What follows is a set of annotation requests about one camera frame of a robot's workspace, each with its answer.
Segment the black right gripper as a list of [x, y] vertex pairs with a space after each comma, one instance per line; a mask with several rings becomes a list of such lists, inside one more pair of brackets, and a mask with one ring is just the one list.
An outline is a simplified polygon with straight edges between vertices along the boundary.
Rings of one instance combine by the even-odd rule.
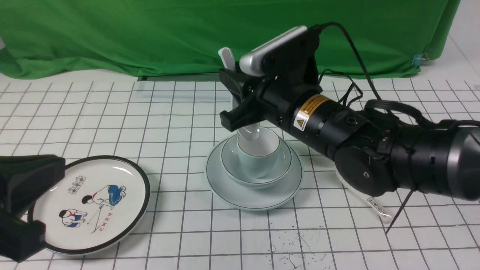
[[307, 28], [267, 53], [262, 61], [264, 76], [221, 68], [220, 82], [240, 103], [219, 113], [223, 128], [233, 132], [269, 121], [329, 158], [370, 156], [371, 122], [322, 95], [314, 55], [323, 30]]

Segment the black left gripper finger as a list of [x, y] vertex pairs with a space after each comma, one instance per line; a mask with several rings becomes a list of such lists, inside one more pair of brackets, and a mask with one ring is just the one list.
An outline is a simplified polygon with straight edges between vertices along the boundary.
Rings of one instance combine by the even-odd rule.
[[56, 155], [0, 157], [0, 254], [22, 263], [46, 246], [46, 224], [23, 215], [65, 177]]

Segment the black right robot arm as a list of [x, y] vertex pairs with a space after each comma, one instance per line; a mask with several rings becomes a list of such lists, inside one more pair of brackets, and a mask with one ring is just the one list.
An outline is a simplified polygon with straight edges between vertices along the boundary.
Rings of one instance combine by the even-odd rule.
[[[315, 52], [320, 34], [345, 35], [375, 99], [355, 111], [322, 95]], [[413, 106], [382, 100], [346, 29], [297, 26], [219, 70], [238, 107], [220, 113], [233, 132], [268, 121], [334, 162], [356, 190], [378, 197], [398, 188], [479, 199], [479, 121], [428, 120]]]

